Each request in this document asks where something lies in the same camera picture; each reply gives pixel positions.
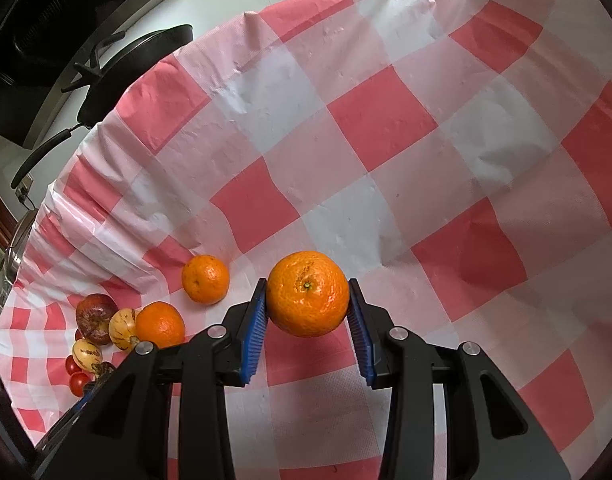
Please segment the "orange mandarin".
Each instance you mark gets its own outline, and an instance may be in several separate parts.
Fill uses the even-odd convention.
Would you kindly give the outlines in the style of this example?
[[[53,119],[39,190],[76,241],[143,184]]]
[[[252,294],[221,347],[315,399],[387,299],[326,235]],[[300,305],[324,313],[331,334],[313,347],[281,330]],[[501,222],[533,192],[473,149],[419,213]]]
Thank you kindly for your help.
[[[227,296],[230,272],[228,266],[218,258],[197,255],[183,266],[181,285],[193,301],[211,306]]]
[[[164,349],[184,343],[185,324],[175,307],[156,301],[138,312],[136,333],[141,341],[151,341],[158,349]]]
[[[343,322],[349,284],[342,269],[321,252],[294,252],[271,270],[266,285],[269,318],[283,332],[321,337]]]

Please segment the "red cherry tomato front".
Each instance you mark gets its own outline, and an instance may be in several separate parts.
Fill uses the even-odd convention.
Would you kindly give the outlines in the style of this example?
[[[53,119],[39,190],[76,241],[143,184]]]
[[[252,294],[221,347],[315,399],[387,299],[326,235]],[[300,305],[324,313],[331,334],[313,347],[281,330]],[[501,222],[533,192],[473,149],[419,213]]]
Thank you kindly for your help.
[[[70,383],[68,385],[74,396],[82,398],[89,382],[91,382],[91,377],[86,372],[76,372],[70,377]]]

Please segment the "yellow striped melon right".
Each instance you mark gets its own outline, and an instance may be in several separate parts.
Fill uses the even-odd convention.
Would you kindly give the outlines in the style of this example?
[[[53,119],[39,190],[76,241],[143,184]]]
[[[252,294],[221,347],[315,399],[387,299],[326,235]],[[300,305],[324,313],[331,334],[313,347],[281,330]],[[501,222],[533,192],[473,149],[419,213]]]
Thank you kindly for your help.
[[[108,323],[108,337],[117,349],[131,351],[140,342],[136,330],[137,313],[134,309],[120,309]]]

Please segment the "yellow striped melon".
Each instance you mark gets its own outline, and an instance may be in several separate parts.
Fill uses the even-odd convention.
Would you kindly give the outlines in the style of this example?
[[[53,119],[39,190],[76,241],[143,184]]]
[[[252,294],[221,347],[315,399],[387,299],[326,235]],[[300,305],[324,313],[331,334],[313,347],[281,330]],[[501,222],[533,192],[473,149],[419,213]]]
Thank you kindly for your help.
[[[131,351],[140,342],[136,330],[137,313],[134,309],[120,309],[108,323],[108,337],[117,349]]]
[[[86,338],[74,342],[72,357],[82,370],[93,374],[97,373],[97,369],[103,362],[101,350]]]

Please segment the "yellow striped melon left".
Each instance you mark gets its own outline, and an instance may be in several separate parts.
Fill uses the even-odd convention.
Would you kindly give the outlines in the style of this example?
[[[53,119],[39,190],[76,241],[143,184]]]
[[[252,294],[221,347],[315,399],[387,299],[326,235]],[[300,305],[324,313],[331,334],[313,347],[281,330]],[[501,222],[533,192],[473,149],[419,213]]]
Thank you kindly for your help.
[[[74,342],[72,357],[82,370],[93,374],[97,373],[97,369],[103,362],[101,350],[86,338]]]

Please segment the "red cherry tomato left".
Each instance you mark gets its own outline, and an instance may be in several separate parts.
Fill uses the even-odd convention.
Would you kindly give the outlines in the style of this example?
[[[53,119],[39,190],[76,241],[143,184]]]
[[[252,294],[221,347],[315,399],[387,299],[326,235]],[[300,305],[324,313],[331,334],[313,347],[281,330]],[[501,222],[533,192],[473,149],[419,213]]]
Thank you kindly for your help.
[[[67,358],[65,359],[64,365],[65,365],[66,373],[70,376],[76,373],[80,373],[82,371],[80,366],[76,363],[74,356],[67,356]]]

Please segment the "brown red passion fruit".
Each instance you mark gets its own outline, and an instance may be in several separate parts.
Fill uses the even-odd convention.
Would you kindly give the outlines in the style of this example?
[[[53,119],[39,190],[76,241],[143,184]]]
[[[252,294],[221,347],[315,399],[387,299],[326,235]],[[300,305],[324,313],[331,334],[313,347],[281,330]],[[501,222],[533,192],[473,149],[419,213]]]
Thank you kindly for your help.
[[[92,294],[80,300],[76,307],[76,323],[82,337],[97,346],[111,343],[108,326],[113,315],[118,311],[112,297],[104,294]]]

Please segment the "steel pot with lid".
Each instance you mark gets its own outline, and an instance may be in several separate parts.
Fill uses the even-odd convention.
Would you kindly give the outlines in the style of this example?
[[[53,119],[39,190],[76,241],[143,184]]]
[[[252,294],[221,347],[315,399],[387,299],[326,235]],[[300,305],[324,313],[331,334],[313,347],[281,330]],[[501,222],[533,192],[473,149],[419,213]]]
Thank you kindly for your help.
[[[4,253],[3,277],[9,285],[14,284],[18,275],[18,268],[21,265],[25,246],[37,214],[37,209],[26,211],[26,214],[16,225],[10,244]]]

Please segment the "red white checkered tablecloth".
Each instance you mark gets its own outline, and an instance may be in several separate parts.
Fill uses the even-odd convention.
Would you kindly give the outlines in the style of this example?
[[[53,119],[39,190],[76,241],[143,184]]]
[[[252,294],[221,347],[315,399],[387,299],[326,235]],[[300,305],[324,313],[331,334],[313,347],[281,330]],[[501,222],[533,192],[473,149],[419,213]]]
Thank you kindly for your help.
[[[0,316],[40,439],[74,404],[75,306],[189,334],[316,250],[395,323],[478,342],[572,478],[612,437],[612,19],[598,0],[286,0],[139,79],[49,186]],[[217,304],[183,266],[228,266]]]

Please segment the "black frying pan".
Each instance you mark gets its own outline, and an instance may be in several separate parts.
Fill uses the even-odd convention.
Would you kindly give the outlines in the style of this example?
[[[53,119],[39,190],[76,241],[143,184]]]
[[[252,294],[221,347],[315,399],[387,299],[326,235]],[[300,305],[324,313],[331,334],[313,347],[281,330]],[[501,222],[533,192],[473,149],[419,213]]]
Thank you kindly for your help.
[[[71,84],[61,89],[62,93],[87,87],[88,91],[76,117],[76,124],[65,128],[47,141],[42,142],[22,163],[11,181],[16,190],[23,179],[41,159],[58,145],[72,136],[78,128],[91,129],[100,122],[117,104],[125,91],[163,58],[177,49],[190,44],[193,39],[191,24],[181,24],[149,32],[126,44],[112,58],[101,65],[99,51],[124,39],[126,32],[115,34],[98,41],[91,49],[87,64],[75,62],[74,70],[79,75]]]

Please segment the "black range hood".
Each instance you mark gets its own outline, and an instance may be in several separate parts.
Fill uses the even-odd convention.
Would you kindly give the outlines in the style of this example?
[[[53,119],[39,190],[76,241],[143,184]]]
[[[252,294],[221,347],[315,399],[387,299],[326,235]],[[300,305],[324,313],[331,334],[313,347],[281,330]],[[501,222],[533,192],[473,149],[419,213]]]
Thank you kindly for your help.
[[[33,148],[76,78],[75,66],[164,0],[0,0],[0,136]]]

